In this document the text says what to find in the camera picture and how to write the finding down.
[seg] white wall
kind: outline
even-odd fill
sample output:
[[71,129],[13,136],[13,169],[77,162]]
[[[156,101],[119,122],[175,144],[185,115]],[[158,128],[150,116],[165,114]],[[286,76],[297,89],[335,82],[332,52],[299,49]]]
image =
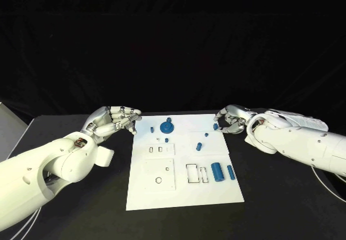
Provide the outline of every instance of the white wall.
[[0,102],[0,162],[8,156],[28,129],[28,124]]

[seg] small blue piece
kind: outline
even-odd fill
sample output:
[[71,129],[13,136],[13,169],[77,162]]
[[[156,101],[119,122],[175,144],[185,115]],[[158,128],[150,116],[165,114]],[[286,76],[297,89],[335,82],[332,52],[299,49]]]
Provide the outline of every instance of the small blue piece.
[[212,174],[215,182],[221,182],[225,180],[224,173],[222,173],[222,166],[218,162],[211,164]]
[[235,179],[237,179],[237,177],[235,177],[235,173],[234,173],[233,166],[231,166],[231,165],[228,165],[228,166],[227,166],[227,169],[228,169],[228,172],[230,172],[231,180],[235,180]]
[[161,131],[165,133],[165,134],[171,134],[175,130],[175,125],[172,124],[172,118],[168,117],[168,120],[166,122],[163,122],[161,124]]
[[202,148],[202,143],[199,142],[197,145],[197,150],[201,151],[201,148]]

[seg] white robotic arm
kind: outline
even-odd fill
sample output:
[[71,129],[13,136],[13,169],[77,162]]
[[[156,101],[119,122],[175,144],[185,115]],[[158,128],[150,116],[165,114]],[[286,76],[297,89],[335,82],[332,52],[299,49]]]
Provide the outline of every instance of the white robotic arm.
[[263,152],[280,152],[296,161],[346,177],[346,137],[323,131],[326,124],[306,117],[306,122],[289,122],[290,116],[267,111],[259,114],[238,105],[227,106],[217,114],[217,121],[224,115],[231,124],[220,127],[224,133],[238,134],[247,129],[246,142]]
[[137,133],[133,121],[142,120],[140,114],[133,108],[101,107],[81,132],[0,162],[0,231],[48,203],[67,185],[86,178],[94,164],[109,167],[114,151],[99,144],[123,128]]

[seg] black table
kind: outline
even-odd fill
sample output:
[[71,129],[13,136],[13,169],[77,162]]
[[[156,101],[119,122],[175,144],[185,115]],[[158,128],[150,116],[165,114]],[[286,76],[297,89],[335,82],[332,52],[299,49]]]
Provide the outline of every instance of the black table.
[[[80,131],[87,117],[38,117],[12,155]],[[126,211],[133,135],[122,130],[101,144],[114,150],[110,167],[96,165],[87,178],[42,207],[26,240],[345,240],[346,204],[308,165],[261,152],[246,136],[246,132],[225,135],[246,202]],[[0,239],[9,240],[24,224],[0,232]]]

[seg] white paper sheet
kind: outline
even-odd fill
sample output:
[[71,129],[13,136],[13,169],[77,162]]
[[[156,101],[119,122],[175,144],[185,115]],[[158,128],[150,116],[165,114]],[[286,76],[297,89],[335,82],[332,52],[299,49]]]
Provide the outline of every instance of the white paper sheet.
[[[168,117],[172,118],[175,125],[171,134],[161,131],[161,124]],[[214,117],[214,114],[143,116],[142,121],[136,123],[137,135],[133,139],[127,211],[244,202],[235,168],[235,180],[231,180],[230,177],[228,165],[233,165],[230,151],[224,134],[214,130]],[[165,144],[165,138],[169,138],[169,144],[175,144],[173,155],[172,149],[169,149],[168,154],[152,156],[149,147]],[[202,143],[201,151],[197,151],[198,143]],[[145,162],[158,161],[158,159],[173,160],[175,190],[153,190],[153,186],[146,187],[149,178],[155,179],[155,177],[146,173],[149,170]],[[221,164],[224,172],[225,180],[221,182],[215,182],[211,167],[215,162]],[[186,164],[198,165],[199,183],[188,182]],[[202,167],[207,169],[208,183],[202,182],[199,171]],[[165,176],[165,172],[161,174],[161,171],[156,169],[158,177],[161,177],[159,175]]]

